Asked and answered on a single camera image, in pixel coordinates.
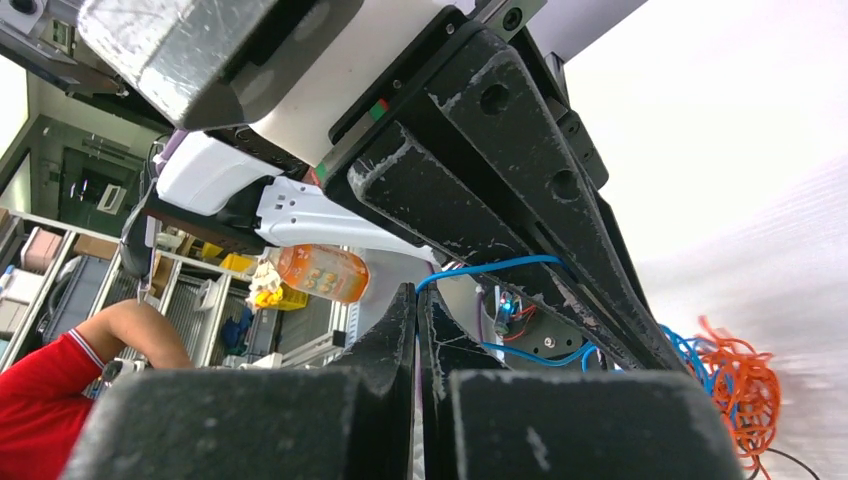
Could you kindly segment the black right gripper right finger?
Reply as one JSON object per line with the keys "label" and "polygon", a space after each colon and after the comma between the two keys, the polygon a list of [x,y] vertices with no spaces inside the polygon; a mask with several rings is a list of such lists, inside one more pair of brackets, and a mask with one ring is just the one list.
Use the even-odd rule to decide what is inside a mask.
{"label": "black right gripper right finger", "polygon": [[418,296],[430,479],[739,479],[730,435],[689,375],[508,369]]}

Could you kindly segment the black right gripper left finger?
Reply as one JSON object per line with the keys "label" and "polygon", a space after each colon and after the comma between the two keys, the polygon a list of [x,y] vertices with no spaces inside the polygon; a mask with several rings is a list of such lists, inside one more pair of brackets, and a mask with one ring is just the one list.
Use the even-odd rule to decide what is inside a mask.
{"label": "black right gripper left finger", "polygon": [[321,368],[151,370],[97,401],[67,479],[406,479],[416,295]]}

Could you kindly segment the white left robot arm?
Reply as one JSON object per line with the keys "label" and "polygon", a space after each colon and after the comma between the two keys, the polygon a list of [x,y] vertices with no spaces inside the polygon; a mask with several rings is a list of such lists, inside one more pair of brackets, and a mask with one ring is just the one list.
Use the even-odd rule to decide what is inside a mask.
{"label": "white left robot arm", "polygon": [[145,210],[239,250],[341,244],[491,275],[626,368],[653,319],[562,64],[634,1],[131,1],[120,71],[179,133]]}

